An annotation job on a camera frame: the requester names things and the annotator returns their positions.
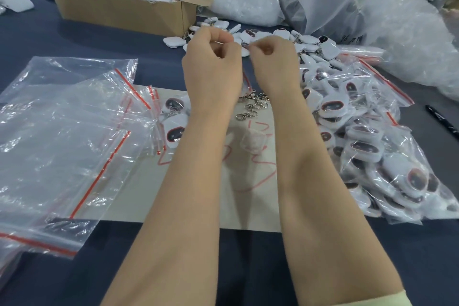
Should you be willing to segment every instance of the hand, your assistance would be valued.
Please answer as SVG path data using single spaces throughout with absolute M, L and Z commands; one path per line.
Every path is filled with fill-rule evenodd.
M 250 59 L 260 87 L 270 97 L 299 91 L 299 61 L 293 42 L 268 36 L 249 46 Z
M 242 57 L 230 33 L 201 27 L 188 44 L 182 67 L 192 115 L 233 112 L 242 88 Z

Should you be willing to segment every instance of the person's left hand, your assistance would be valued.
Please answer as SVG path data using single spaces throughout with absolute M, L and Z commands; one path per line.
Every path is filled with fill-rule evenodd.
M 182 67 L 192 115 L 233 112 L 242 88 L 242 57 L 230 33 L 201 27 L 188 43 Z

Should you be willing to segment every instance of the person's left arm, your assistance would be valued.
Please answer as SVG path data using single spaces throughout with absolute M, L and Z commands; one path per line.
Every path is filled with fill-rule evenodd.
M 182 65 L 190 121 L 102 306 L 215 305 L 220 174 L 242 87 L 241 49 L 228 32 L 203 27 Z

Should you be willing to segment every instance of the blue table surface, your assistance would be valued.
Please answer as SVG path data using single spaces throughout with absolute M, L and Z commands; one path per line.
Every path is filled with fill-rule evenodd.
M 34 10 L 0 16 L 0 91 L 32 56 L 139 58 L 136 84 L 185 90 L 183 50 L 167 48 L 162 37 L 66 21 L 54 1 L 32 1 Z M 249 59 L 244 59 L 244 68 L 255 83 Z M 413 129 L 438 177 L 459 195 L 459 144 L 423 108 L 432 104 L 459 126 L 459 104 L 433 88 L 388 77 L 416 101 L 402 111 L 402 123 Z M 414 306 L 459 305 L 457 220 L 426 221 L 423 226 L 369 222 Z M 0 305 L 99 305 L 140 227 L 100 222 L 72 261 L 24 254 L 0 292 Z M 281 234 L 222 229 L 219 264 L 217 305 L 296 305 Z

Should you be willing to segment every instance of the black marker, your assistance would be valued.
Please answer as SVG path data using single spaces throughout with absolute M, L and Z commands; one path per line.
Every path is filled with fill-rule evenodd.
M 430 105 L 426 105 L 426 109 L 434 118 L 436 118 L 443 126 L 445 126 L 448 131 L 456 137 L 457 140 L 459 140 L 459 131 L 456 129 L 456 127 L 454 127 L 447 119 L 443 117 L 442 114 L 440 114 Z

